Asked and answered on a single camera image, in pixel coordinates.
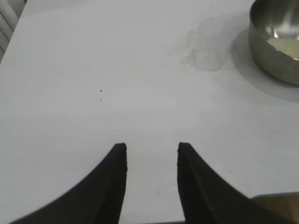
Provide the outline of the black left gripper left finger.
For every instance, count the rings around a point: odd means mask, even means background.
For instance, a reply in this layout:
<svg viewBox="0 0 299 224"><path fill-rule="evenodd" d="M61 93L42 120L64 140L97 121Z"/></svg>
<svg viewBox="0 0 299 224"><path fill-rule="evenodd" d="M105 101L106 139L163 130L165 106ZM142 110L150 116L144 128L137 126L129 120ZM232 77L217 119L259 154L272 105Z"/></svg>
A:
<svg viewBox="0 0 299 224"><path fill-rule="evenodd" d="M117 224L127 181L127 146L117 143L77 185L16 224Z"/></svg>

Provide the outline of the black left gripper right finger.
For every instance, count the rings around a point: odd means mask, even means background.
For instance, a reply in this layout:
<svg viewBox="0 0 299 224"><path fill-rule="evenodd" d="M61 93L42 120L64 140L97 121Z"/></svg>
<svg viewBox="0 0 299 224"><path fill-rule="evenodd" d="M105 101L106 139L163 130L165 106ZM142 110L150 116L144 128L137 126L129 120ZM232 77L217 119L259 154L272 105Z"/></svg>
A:
<svg viewBox="0 0 299 224"><path fill-rule="evenodd" d="M179 143L178 193L187 224L290 224L222 179L189 143Z"/></svg>

